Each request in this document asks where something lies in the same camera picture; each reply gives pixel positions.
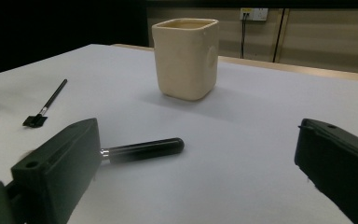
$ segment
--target brush handle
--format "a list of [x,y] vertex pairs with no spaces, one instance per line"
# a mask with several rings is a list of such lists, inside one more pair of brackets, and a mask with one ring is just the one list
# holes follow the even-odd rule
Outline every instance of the brush handle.
[[121,161],[140,161],[180,153],[185,143],[180,138],[170,138],[153,142],[134,144],[124,147],[101,149],[104,160],[111,163]]
[[43,106],[43,108],[40,110],[39,114],[45,115],[46,111],[50,107],[50,105],[53,103],[55,98],[58,96],[62,88],[65,86],[65,84],[68,82],[67,79],[64,79],[61,85],[58,87],[58,89],[53,93],[53,95],[48,99],[48,102]]

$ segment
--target white table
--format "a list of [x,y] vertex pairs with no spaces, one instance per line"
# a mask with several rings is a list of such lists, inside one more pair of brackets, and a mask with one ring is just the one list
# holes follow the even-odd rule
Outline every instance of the white table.
[[[350,223],[294,156],[303,118],[358,136],[358,81],[233,62],[220,59],[197,102],[160,93],[147,50],[90,45],[1,73],[0,180],[64,127],[97,118],[102,147],[181,137],[185,151],[104,162],[69,223]],[[65,78],[44,126],[22,127]]]

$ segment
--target screw hole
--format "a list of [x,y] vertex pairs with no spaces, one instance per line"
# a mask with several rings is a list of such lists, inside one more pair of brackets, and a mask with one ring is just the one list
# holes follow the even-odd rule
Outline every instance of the screw hole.
[[37,161],[31,161],[31,162],[28,162],[25,167],[27,168],[34,168],[38,165],[39,163]]

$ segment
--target cream square cup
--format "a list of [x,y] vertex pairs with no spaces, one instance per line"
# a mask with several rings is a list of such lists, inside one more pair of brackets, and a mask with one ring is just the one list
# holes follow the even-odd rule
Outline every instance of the cream square cup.
[[199,100],[216,83],[219,21],[176,19],[152,26],[158,87],[166,95]]

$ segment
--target electrical outlet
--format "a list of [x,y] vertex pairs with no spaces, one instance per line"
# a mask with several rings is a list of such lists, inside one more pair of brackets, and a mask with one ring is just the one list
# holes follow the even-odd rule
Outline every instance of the electrical outlet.
[[245,16],[247,21],[251,21],[250,18],[253,17],[253,9],[250,7],[242,7],[240,11],[240,20],[243,21]]
[[267,14],[269,13],[268,8],[254,8],[253,10],[253,21],[266,21]]
[[247,21],[266,21],[268,13],[268,8],[242,7],[240,11],[240,20],[243,21],[246,16]]

